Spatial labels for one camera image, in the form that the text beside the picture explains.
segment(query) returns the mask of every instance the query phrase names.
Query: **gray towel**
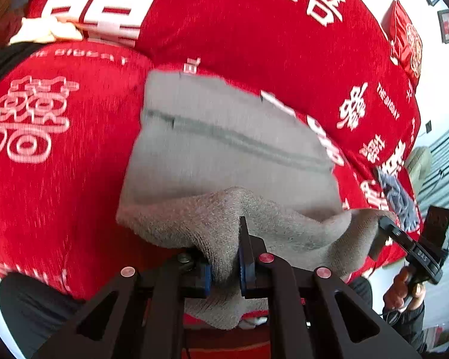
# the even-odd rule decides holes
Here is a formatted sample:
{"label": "gray towel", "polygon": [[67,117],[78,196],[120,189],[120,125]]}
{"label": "gray towel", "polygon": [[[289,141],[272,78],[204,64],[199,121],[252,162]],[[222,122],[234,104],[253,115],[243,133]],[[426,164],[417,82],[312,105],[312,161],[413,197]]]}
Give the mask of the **gray towel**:
{"label": "gray towel", "polygon": [[414,201],[395,176],[384,173],[380,168],[376,168],[376,172],[387,202],[389,202],[391,209],[398,215],[399,221],[401,222],[401,229],[404,232],[412,232],[419,223]]}
{"label": "gray towel", "polygon": [[333,164],[303,123],[216,78],[152,72],[118,223],[161,247],[197,246],[213,269],[206,299],[185,312],[222,329],[265,309],[239,291],[239,217],[292,265],[357,270],[384,213],[343,212]]}

